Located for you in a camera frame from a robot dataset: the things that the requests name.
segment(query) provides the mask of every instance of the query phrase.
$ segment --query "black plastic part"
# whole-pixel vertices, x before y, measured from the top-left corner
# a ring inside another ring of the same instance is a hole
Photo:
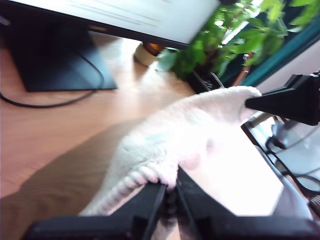
[[[211,218],[235,218],[229,210],[206,194],[181,167],[178,170],[176,190],[179,230],[183,235],[188,235],[188,239],[214,239]]]
[[[29,92],[117,88],[86,28],[11,18],[3,32]],[[99,73],[75,52],[99,69],[103,86]]]
[[[223,5],[232,5],[238,2],[237,0],[219,0]]]
[[[238,217],[178,170],[178,224],[187,239],[318,240],[319,226],[308,219],[281,216]]]
[[[161,217],[166,186],[148,183],[110,216],[64,216],[33,224],[23,240],[149,240]]]
[[[223,87],[222,83],[218,82],[220,80],[216,79],[211,72],[193,71],[186,76],[186,81],[197,94]]]
[[[280,122],[279,120],[276,120],[274,125],[271,126],[272,136],[269,137],[269,139],[265,142],[265,147],[270,152],[272,152],[271,144],[273,144],[274,146],[280,149],[287,148],[287,146],[285,145],[285,142],[286,142],[286,136],[288,133],[286,131],[283,131],[283,126],[284,126],[284,123]]]
[[[245,101],[250,109],[316,126],[320,122],[320,77],[292,75],[284,87]]]

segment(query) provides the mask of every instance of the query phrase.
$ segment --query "monitor screen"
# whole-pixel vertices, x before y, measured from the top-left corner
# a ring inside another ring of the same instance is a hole
[[[189,44],[218,0],[10,0]]]

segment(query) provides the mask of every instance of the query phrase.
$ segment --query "white surface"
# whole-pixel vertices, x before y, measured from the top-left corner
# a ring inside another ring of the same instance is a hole
[[[10,0],[188,44],[217,0]]]
[[[223,130],[215,133],[214,158],[186,172],[235,215],[271,215],[283,184],[239,126],[229,125]]]
[[[320,70],[320,41],[310,46],[256,88],[265,93],[282,87],[293,74],[309,75]]]

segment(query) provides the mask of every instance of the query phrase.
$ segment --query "white plush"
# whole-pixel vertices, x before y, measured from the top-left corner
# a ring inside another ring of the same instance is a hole
[[[122,139],[100,191],[80,214],[109,215],[147,182],[174,188],[178,165],[195,169],[214,158],[215,131],[240,126],[252,113],[245,100],[260,95],[254,87],[221,88],[186,97],[151,115]]]

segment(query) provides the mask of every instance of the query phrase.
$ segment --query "computer monitor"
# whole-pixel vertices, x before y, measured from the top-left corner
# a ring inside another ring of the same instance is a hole
[[[4,36],[29,92],[115,89],[88,31],[184,49],[233,0],[6,0]]]

